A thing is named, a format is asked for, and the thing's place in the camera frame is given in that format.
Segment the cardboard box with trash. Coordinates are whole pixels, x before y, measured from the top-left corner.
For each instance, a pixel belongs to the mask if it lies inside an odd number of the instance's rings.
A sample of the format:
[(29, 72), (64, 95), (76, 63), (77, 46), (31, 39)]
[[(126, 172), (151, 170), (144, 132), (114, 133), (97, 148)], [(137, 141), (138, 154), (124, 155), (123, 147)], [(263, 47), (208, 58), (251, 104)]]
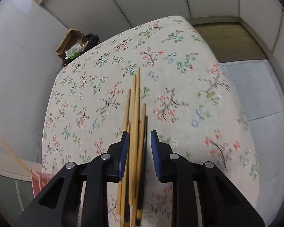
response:
[(80, 30), (69, 29), (58, 44), (56, 53), (61, 59), (65, 59), (66, 50), (69, 50), (77, 43), (79, 43), (80, 46), (83, 46), (87, 41), (87, 38)]

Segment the wooden chopstick long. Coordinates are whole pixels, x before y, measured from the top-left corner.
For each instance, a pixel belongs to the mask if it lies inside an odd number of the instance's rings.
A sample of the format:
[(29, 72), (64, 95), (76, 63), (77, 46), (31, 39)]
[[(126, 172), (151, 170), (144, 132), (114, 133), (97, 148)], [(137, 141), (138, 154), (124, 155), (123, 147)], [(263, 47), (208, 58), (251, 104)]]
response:
[(130, 163), (129, 163), (129, 205), (133, 205), (136, 191), (136, 161), (138, 150), (139, 134), (139, 85), (140, 85), (140, 67), (137, 68), (137, 74), (134, 77), (133, 103), (131, 113), (131, 142), (130, 142)]
[[(131, 115), (132, 113), (132, 103), (133, 103), (133, 88), (134, 88), (134, 77), (133, 77), (133, 87), (131, 89), (131, 99), (130, 99), (130, 111), (129, 111), (129, 114)], [(129, 120), (128, 120), (128, 129), (127, 129), (127, 132), (129, 133), (129, 149), (128, 149), (128, 158), (127, 158), (127, 182), (129, 183), (129, 173), (130, 173), (130, 169), (129, 169), (129, 163), (130, 163), (130, 142), (131, 142), (131, 137), (130, 137), (130, 134), (131, 134), (131, 117), (129, 117)]]

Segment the wooden chopstick short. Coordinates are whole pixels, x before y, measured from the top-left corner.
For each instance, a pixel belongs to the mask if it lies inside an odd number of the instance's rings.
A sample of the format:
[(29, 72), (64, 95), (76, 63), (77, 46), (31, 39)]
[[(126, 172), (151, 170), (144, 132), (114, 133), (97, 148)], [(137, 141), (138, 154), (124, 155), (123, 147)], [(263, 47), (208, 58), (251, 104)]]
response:
[[(123, 125), (122, 125), (123, 131), (127, 131), (129, 111), (130, 111), (130, 99), (131, 99), (131, 89), (128, 89), (126, 106), (125, 106), (125, 114), (124, 114)], [(118, 194), (117, 194), (117, 214), (118, 215), (121, 215), (122, 209), (123, 209), (125, 190), (126, 190), (126, 178), (127, 178), (127, 169), (125, 169), (124, 176), (121, 182), (118, 184)]]

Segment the olive floor mat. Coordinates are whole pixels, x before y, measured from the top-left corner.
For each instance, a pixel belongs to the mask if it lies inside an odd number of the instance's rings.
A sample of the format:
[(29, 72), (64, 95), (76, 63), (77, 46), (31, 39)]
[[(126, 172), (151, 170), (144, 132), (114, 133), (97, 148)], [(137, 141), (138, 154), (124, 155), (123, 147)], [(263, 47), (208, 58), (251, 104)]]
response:
[(239, 23), (203, 24), (194, 28), (220, 63), (267, 58), (260, 45)]

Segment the floral tablecloth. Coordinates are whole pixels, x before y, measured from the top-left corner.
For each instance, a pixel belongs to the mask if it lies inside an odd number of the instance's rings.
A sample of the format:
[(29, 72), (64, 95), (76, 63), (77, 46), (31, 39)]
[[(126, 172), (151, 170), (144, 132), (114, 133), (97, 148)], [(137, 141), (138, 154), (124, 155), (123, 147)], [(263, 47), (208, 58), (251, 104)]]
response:
[(213, 52), (181, 16), (120, 33), (58, 73), (43, 129), (43, 170), (89, 162), (119, 140), (136, 73), (149, 130), (191, 162), (212, 161), (256, 206), (259, 163), (246, 115)]

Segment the black trash bin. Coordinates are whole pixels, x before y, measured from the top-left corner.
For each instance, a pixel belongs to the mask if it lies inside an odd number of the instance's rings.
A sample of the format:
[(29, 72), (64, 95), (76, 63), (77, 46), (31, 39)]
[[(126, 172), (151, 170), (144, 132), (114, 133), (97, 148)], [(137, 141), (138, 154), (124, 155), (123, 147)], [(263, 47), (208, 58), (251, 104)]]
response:
[(76, 53), (75, 56), (72, 56), (70, 59), (65, 59), (63, 61), (63, 63), (62, 63), (62, 67), (63, 68), (66, 67), (73, 60), (75, 60), (76, 58), (81, 56), (82, 54), (84, 54), (87, 51), (89, 51), (91, 48), (94, 48), (95, 46), (100, 44), (100, 40), (99, 40), (99, 36), (98, 35), (90, 33), (90, 34), (86, 35), (86, 38), (87, 38), (87, 43), (86, 43), (84, 49), (82, 49), (82, 51), (80, 53)]

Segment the black chopstick gold band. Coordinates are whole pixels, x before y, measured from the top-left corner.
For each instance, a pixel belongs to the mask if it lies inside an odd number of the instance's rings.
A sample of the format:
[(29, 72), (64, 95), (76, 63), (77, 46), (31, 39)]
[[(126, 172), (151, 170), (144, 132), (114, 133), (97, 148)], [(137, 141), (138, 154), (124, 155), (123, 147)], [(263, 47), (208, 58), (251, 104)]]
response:
[(146, 173), (146, 150), (147, 150), (147, 132), (148, 132), (148, 117), (145, 119), (144, 143), (143, 143), (143, 156), (141, 164), (141, 173), (139, 181), (139, 190), (137, 198), (137, 213), (135, 217), (135, 226), (141, 226), (143, 215), (144, 191), (145, 191), (145, 173)]

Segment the pink plastic basket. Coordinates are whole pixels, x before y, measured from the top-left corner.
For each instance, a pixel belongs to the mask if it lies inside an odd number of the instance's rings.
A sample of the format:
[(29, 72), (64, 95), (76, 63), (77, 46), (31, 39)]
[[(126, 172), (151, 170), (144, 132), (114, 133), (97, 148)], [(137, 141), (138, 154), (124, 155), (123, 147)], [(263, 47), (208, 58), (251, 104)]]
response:
[(31, 170), (32, 190), (34, 198), (42, 191), (48, 182), (54, 177), (52, 173), (40, 173)]

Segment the grey kitchen cabinets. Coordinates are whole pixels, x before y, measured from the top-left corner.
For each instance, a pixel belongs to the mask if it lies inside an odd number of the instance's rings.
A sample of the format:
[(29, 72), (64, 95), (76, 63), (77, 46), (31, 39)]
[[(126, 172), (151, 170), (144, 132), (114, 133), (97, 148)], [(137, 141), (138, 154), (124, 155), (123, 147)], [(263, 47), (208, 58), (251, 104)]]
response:
[(238, 17), (275, 57), (284, 58), (284, 0), (34, 0), (63, 25), (107, 39), (166, 17)]

